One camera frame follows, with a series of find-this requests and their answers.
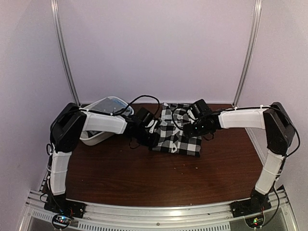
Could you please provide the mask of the black white plaid shirt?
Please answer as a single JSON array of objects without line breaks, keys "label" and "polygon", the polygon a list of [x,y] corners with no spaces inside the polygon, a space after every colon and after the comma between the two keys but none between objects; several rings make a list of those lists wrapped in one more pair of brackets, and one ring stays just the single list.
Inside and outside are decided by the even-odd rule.
[{"label": "black white plaid shirt", "polygon": [[191,123],[188,104],[163,103],[159,124],[154,129],[152,151],[181,154],[199,157],[202,137],[188,138],[184,135],[183,126]]}]

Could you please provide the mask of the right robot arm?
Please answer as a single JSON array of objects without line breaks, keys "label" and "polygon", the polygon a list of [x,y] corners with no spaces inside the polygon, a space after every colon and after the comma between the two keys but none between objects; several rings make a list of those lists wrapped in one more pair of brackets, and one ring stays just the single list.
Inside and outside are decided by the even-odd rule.
[{"label": "right robot arm", "polygon": [[266,106],[213,111],[204,100],[198,100],[189,110],[194,119],[182,127],[188,138],[213,135],[217,130],[229,128],[258,128],[265,131],[268,154],[246,205],[250,212],[257,212],[265,205],[268,193],[281,175],[290,156],[288,150],[293,138],[298,135],[284,107],[280,102],[274,102]]}]

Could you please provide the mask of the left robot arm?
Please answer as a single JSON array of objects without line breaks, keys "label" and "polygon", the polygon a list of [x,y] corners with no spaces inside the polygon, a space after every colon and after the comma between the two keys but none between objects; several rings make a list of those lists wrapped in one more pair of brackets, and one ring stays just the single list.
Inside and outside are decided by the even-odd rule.
[{"label": "left robot arm", "polygon": [[122,112],[106,113],[78,107],[69,103],[53,121],[50,128],[52,160],[49,190],[53,194],[50,205],[59,214],[69,210],[65,195],[66,174],[72,152],[76,149],[81,133],[84,131],[102,131],[125,134],[135,138],[140,145],[151,147],[154,135],[150,127],[155,124],[155,114],[142,107],[132,115]]}]

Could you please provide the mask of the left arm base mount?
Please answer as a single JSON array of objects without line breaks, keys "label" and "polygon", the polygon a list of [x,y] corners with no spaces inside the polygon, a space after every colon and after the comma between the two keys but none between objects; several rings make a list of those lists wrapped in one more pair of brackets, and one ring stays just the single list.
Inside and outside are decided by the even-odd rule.
[{"label": "left arm base mount", "polygon": [[81,202],[65,200],[63,203],[54,200],[46,201],[44,209],[71,218],[83,218],[86,205]]}]

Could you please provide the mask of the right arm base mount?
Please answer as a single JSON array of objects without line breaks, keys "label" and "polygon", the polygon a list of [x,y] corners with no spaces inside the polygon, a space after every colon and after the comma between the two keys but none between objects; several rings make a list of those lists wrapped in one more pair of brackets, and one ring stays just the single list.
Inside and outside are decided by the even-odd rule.
[{"label": "right arm base mount", "polygon": [[252,198],[230,203],[230,209],[234,218],[261,213],[262,210],[270,208],[271,203],[269,201],[259,203],[257,199]]}]

